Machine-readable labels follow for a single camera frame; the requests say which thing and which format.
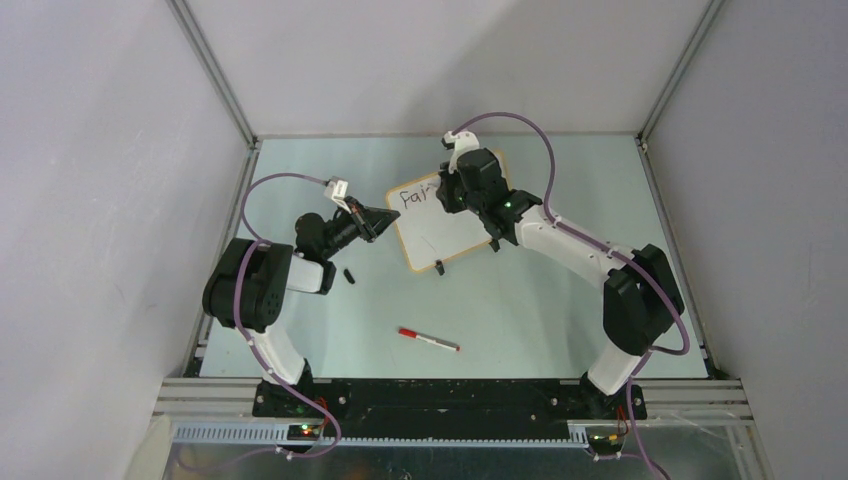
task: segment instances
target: small whiteboard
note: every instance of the small whiteboard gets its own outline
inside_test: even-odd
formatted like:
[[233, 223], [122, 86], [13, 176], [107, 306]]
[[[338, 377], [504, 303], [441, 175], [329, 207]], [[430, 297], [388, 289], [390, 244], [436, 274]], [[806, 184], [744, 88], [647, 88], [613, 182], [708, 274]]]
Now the small whiteboard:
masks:
[[[494, 153], [510, 185], [503, 154]], [[445, 212], [436, 198], [440, 184], [439, 174], [431, 173], [386, 193], [389, 208], [400, 212], [395, 228], [406, 263], [416, 273], [433, 268], [436, 260], [447, 263], [492, 240], [477, 215], [467, 210], [455, 214]]]

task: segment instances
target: robotic arm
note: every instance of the robotic arm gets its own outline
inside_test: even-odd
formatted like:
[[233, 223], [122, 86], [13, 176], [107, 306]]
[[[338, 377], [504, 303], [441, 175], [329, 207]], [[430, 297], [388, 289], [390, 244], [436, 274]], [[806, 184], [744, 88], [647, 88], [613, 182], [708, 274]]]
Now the robotic arm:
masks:
[[[306, 367], [285, 328], [274, 330], [286, 290], [326, 295], [333, 286], [336, 267], [330, 258], [357, 238], [373, 242], [400, 213], [366, 207], [346, 196], [347, 182], [333, 177], [324, 195], [338, 205], [325, 221], [317, 213], [297, 219], [295, 247], [272, 243], [251, 256], [242, 286], [240, 318], [270, 369], [289, 384], [297, 384]], [[203, 310], [224, 327], [236, 328], [233, 296], [239, 267], [253, 240], [230, 241], [203, 291]], [[276, 384], [271, 372], [263, 378]]]
[[[450, 161], [440, 166], [441, 184], [436, 191], [446, 212], [471, 211], [483, 222], [495, 245], [504, 239], [536, 250], [603, 292], [607, 343], [583, 382], [590, 383], [604, 396], [616, 394], [654, 341], [674, 323], [656, 292], [622, 260], [560, 231], [549, 220], [538, 197], [523, 190], [510, 190], [497, 158], [480, 147], [473, 133], [448, 132], [442, 143], [453, 150]], [[555, 213], [554, 218], [594, 237]], [[635, 250], [606, 243], [612, 251], [645, 269], [669, 296], [678, 313], [683, 312], [677, 284], [659, 248], [649, 244]]]

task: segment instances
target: white tabletop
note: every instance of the white tabletop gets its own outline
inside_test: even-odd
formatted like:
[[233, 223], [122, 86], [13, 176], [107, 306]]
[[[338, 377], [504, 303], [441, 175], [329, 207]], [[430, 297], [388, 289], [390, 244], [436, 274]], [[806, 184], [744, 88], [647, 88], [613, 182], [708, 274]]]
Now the white tabletop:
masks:
[[[561, 215], [616, 242], [668, 252], [633, 138], [557, 135], [558, 172], [552, 206]], [[484, 136], [503, 151], [514, 188], [542, 197], [548, 176], [544, 145], [535, 136]], [[449, 158], [435, 137], [297, 138], [265, 140], [254, 179], [278, 172], [350, 181], [348, 194], [385, 207], [386, 192], [438, 169]], [[322, 187], [278, 179], [251, 195], [247, 216], [267, 239], [294, 244], [294, 222], [333, 204]], [[249, 238], [242, 226], [238, 236]], [[548, 258], [507, 242], [446, 265], [443, 277], [409, 270], [395, 229], [375, 243], [355, 241], [332, 261], [339, 272], [326, 296], [287, 292], [277, 324], [318, 377], [577, 378], [606, 339], [601, 293]], [[348, 268], [356, 284], [341, 270]], [[689, 316], [690, 339], [697, 345]], [[400, 336], [407, 327], [458, 343], [459, 353]], [[657, 342], [681, 345], [672, 327]], [[261, 375], [244, 340], [217, 322], [202, 376]], [[698, 348], [685, 357], [654, 355], [645, 378], [703, 378]]]

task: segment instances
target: red marker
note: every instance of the red marker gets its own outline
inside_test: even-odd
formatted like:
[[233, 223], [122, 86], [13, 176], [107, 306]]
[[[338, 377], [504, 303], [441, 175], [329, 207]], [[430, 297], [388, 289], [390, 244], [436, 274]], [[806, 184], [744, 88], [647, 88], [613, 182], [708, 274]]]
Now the red marker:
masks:
[[401, 327], [400, 329], [398, 329], [398, 333], [405, 336], [405, 337], [423, 340], [427, 343], [430, 343], [430, 344], [433, 344], [433, 345], [438, 345], [442, 348], [447, 348], [448, 350], [453, 350], [455, 352], [459, 351], [459, 345], [457, 345], [455, 343], [451, 343], [451, 342], [448, 342], [448, 341], [445, 341], [445, 340], [441, 340], [441, 339], [438, 339], [436, 337], [431, 337], [429, 335], [424, 335], [424, 334], [415, 332], [413, 330], [410, 330], [408, 328], [402, 328]]

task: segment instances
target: ventilation grille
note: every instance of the ventilation grille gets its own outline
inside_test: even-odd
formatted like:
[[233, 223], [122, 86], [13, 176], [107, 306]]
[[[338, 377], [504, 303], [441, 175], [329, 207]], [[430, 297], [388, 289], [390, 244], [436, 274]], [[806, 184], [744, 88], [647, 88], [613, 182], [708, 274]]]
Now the ventilation grille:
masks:
[[[204, 423], [180, 422], [174, 433], [174, 443], [218, 443], [241, 445], [305, 445], [309, 440], [287, 441], [289, 424], [261, 423]], [[428, 438], [342, 438], [342, 445], [360, 447], [530, 447], [585, 448], [586, 429], [571, 427], [571, 438], [557, 440], [443, 440]]]

